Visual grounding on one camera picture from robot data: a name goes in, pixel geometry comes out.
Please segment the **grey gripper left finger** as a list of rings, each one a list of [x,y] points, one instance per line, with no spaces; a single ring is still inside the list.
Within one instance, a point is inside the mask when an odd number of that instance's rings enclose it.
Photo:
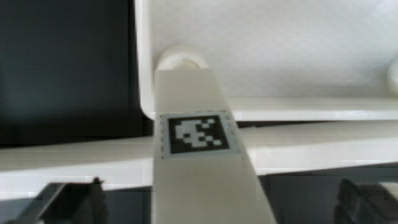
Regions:
[[[50,183],[45,186],[13,224],[45,224],[45,212],[50,209],[64,187],[63,183]]]

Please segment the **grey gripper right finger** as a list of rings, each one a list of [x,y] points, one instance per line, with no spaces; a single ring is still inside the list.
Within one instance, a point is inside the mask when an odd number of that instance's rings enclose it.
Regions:
[[[334,224],[398,224],[398,182],[342,180]]]

